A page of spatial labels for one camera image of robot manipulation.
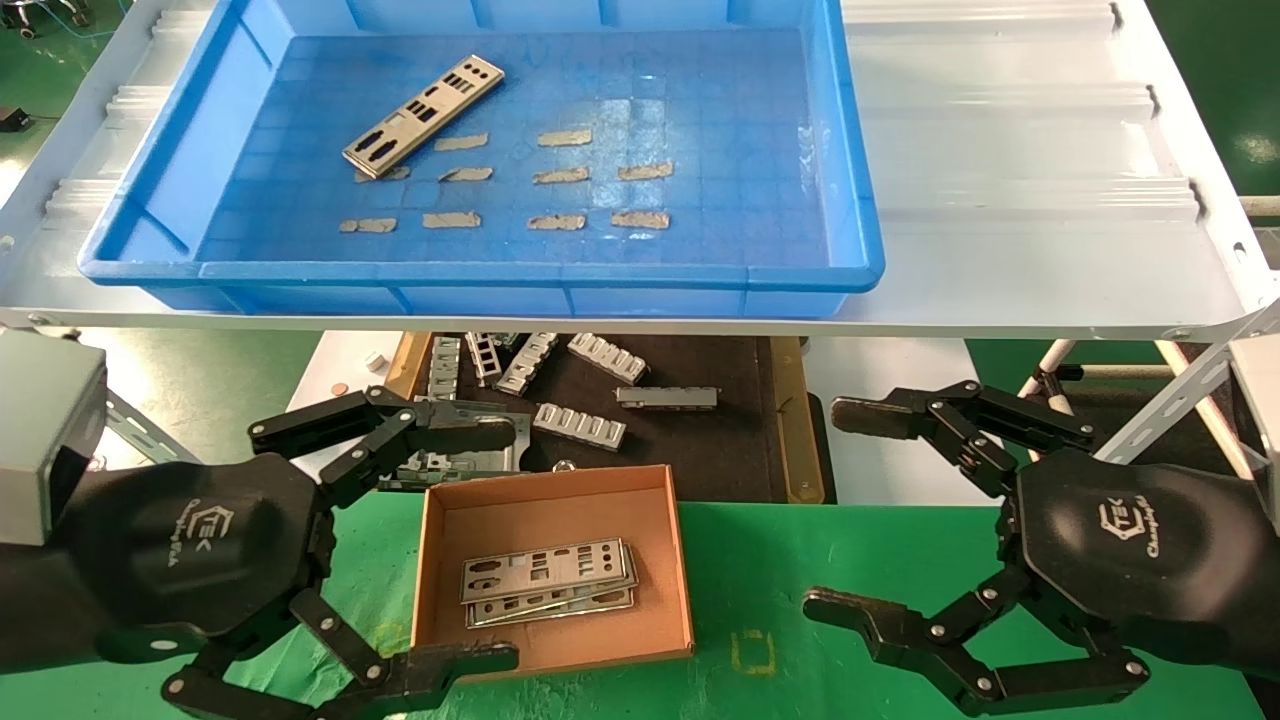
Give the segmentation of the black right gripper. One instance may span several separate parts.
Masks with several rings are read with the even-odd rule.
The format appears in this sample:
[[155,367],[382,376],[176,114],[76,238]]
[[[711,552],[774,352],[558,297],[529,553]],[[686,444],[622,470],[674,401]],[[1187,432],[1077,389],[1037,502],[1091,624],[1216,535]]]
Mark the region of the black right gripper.
[[[1059,451],[1093,450],[1094,432],[975,380],[840,396],[832,423],[923,439],[991,498],[1016,488],[997,438],[1050,454],[1020,470],[1012,497],[1012,561],[1025,571],[1005,568],[931,618],[822,585],[803,601],[805,618],[856,632],[873,662],[925,678],[966,716],[1117,703],[1151,678],[1124,647],[1277,678],[1277,533],[1248,480]],[[966,643],[1018,605],[1085,656],[1005,667],[973,656]]]

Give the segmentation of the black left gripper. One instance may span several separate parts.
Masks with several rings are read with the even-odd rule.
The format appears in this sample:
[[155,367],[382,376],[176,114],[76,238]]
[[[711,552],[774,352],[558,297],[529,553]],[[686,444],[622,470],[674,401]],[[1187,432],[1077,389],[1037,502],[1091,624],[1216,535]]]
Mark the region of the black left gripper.
[[[243,462],[97,473],[73,493],[55,546],[70,564],[68,615],[87,630],[91,659],[198,652],[161,691],[196,719],[387,719],[440,707],[463,676],[518,666],[509,642],[381,656],[315,589],[335,543],[330,509],[349,507],[417,452],[503,450],[515,427],[372,386],[256,421],[248,437],[259,456]],[[319,487],[285,460],[348,441]],[[338,694],[314,707],[225,680],[236,659],[296,626],[349,671]]]

